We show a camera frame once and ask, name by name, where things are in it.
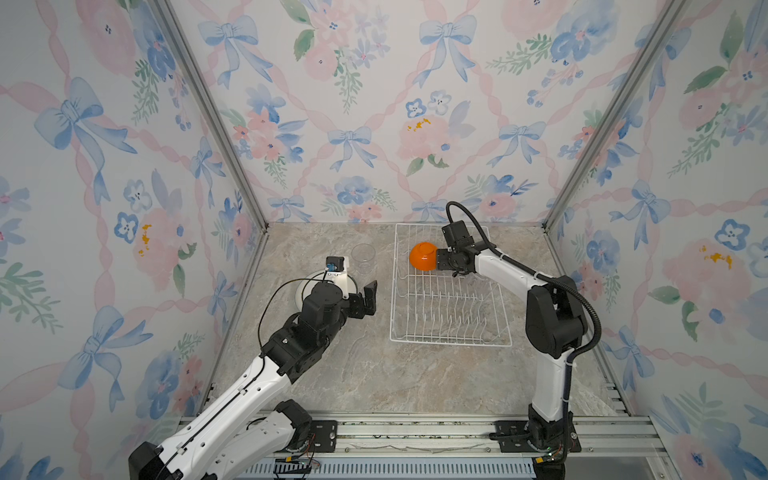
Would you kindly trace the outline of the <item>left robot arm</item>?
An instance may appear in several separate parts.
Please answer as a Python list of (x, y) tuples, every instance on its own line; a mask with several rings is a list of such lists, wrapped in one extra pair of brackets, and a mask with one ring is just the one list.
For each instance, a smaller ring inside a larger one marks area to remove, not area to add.
[(161, 444), (144, 442), (130, 455), (132, 479), (234, 479), (261, 459), (308, 439), (311, 415), (294, 400), (263, 407), (312, 368), (348, 319), (376, 312), (378, 283), (346, 294), (318, 282), (300, 311), (276, 330), (250, 367), (195, 420)]

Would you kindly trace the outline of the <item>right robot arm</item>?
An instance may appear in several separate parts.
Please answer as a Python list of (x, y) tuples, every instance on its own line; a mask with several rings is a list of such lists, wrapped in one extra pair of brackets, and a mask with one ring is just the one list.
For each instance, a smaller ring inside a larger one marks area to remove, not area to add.
[(573, 442), (573, 364), (588, 331), (584, 304), (573, 283), (512, 259), (484, 231), (475, 240), (462, 220), (444, 226), (442, 234), (446, 247), (437, 251), (439, 270), (456, 276), (476, 274), (524, 302), (525, 335), (537, 352), (536, 383), (524, 437), (535, 450), (565, 458)]

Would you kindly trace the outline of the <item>clear glass cup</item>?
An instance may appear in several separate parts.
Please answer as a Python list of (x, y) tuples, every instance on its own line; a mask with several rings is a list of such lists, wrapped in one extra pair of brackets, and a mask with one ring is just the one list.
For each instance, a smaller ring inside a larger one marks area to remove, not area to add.
[(376, 249), (372, 244), (360, 243), (351, 250), (352, 270), (364, 274), (376, 267)]

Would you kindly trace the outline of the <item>white plate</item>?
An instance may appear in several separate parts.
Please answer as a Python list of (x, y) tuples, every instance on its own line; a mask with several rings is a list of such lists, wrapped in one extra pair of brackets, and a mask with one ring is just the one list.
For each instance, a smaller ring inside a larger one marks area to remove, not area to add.
[(304, 280), (300, 280), (298, 282), (297, 289), (295, 291), (295, 304), (298, 310), (301, 310), (303, 307), (304, 299), (309, 296), (312, 292), (312, 289), (319, 283), (322, 282), (334, 282), (334, 275), (331, 273), (328, 273), (326, 270), (316, 271), (312, 274), (309, 274)]

